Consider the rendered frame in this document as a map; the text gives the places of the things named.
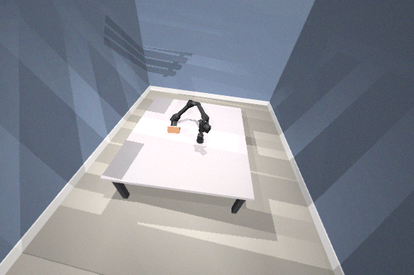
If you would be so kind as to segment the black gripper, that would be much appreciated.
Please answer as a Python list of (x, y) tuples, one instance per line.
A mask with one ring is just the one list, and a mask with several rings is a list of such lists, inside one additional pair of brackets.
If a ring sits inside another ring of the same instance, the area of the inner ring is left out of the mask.
[(200, 138), (200, 139), (203, 139), (204, 138), (203, 130), (204, 130), (204, 128), (200, 128), (199, 127), (199, 133), (200, 134), (197, 135), (197, 138)]

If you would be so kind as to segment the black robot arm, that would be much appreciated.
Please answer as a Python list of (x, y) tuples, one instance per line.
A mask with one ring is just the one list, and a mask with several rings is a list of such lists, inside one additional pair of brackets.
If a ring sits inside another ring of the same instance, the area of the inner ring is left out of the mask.
[(209, 125), (208, 115), (205, 113), (205, 111), (203, 110), (203, 108), (202, 108), (202, 106), (199, 102), (192, 101), (192, 100), (189, 100), (187, 102), (187, 105), (185, 107), (183, 107), (178, 113), (175, 113), (175, 114), (172, 115), (172, 117), (170, 118), (171, 126), (176, 126), (177, 127), (177, 122), (179, 121), (179, 119), (181, 119), (181, 115), (193, 106), (197, 106), (197, 108), (199, 109), (199, 112), (201, 114), (201, 119), (198, 120), (199, 121), (199, 127), (204, 128), (203, 133), (204, 132), (209, 133), (209, 131), (211, 129), (211, 126)]

